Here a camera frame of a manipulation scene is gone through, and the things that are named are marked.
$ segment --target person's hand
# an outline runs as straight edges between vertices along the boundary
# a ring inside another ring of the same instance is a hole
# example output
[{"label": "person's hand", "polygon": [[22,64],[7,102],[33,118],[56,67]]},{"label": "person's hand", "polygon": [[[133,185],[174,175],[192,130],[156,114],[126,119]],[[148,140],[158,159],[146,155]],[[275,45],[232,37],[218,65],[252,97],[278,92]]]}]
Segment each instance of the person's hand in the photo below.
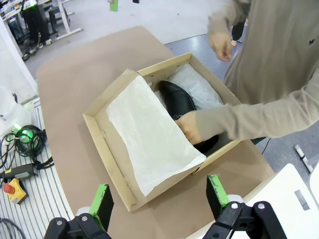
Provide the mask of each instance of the person's hand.
[{"label": "person's hand", "polygon": [[176,123],[191,144],[194,145],[203,141],[196,125],[196,111],[186,113],[176,120]]},{"label": "person's hand", "polygon": [[228,32],[215,32],[208,36],[210,47],[216,52],[217,58],[221,61],[231,59],[231,38]]}]

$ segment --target grooved metal surface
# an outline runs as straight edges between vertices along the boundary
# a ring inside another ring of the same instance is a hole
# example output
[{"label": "grooved metal surface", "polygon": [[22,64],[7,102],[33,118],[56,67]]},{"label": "grooved metal surface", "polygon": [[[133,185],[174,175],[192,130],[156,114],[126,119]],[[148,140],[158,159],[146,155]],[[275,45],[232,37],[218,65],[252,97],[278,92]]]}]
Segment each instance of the grooved metal surface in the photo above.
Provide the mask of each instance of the grooved metal surface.
[{"label": "grooved metal surface", "polygon": [[[40,129],[44,129],[41,105],[39,99],[34,103],[34,122],[33,124]],[[10,153],[6,166],[11,162],[13,151]],[[46,144],[41,155],[37,160],[45,162],[51,156],[50,148]],[[12,167],[30,163],[29,158],[15,155]],[[27,239],[41,239],[44,237],[47,226],[51,219],[64,217],[66,220],[74,218],[70,206],[64,195],[55,166],[48,169],[38,170],[37,176],[22,179],[22,183],[27,190],[28,198],[20,205],[9,201],[7,194],[0,189],[0,217],[7,218],[16,223],[24,232]],[[22,238],[16,229],[9,226],[12,237]],[[8,230],[4,223],[0,224],[0,238],[10,239]]]}]

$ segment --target beige sweatshirt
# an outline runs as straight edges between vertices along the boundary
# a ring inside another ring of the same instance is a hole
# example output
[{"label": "beige sweatshirt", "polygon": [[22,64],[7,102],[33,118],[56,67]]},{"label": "beige sweatshirt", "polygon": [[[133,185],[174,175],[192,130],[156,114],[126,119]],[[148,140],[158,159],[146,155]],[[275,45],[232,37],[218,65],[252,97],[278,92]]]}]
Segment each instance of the beige sweatshirt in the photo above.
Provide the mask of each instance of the beige sweatshirt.
[{"label": "beige sweatshirt", "polygon": [[201,111],[204,138],[223,131],[232,139],[280,137],[319,119],[319,0],[222,0],[209,32],[249,24],[226,86],[243,103]]}]

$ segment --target gray floor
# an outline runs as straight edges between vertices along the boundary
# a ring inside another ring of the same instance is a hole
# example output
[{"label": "gray floor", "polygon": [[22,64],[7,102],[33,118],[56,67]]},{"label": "gray floor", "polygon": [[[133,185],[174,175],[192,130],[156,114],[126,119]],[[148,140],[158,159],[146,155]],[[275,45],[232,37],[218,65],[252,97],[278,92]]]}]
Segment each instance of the gray floor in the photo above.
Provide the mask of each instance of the gray floor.
[{"label": "gray floor", "polygon": [[[209,47],[207,35],[196,36],[181,41],[166,44],[174,55],[181,55],[192,52],[209,70],[211,70],[219,79],[224,80],[225,72],[230,63],[219,61],[215,53]],[[232,48],[233,57],[240,52],[242,44],[238,43]],[[275,172],[280,171],[286,164],[293,164],[305,182],[308,181],[309,172],[299,156],[294,150],[294,145],[298,144],[308,159],[319,154],[319,123],[312,127],[297,133],[281,138],[272,138],[263,154],[269,165]],[[257,144],[262,152],[268,139]]]}]

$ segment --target open box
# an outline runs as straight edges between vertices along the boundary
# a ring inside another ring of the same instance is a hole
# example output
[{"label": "open box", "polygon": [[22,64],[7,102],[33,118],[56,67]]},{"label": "open box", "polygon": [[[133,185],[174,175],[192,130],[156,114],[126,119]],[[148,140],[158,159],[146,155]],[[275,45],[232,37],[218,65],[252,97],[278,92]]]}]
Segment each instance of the open box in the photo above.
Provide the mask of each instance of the open box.
[{"label": "open box", "polygon": [[156,91],[158,81],[167,80],[176,71],[178,66],[186,63],[189,63],[210,83],[224,103],[232,105],[240,103],[214,74],[201,64],[201,62],[191,53],[187,53],[144,68],[138,72],[126,70],[103,92],[102,95],[98,97],[98,99],[95,100],[90,109],[83,115],[104,166],[128,211],[135,210],[146,204],[187,175],[198,172],[212,163],[239,143],[238,140],[235,140],[222,146],[217,151],[208,155],[207,159],[202,164],[164,180],[154,187],[147,196],[144,196],[140,191],[126,146],[113,124],[109,121],[106,108],[112,100],[136,78],[136,76],[141,75],[146,82],[149,83],[152,90]]}]

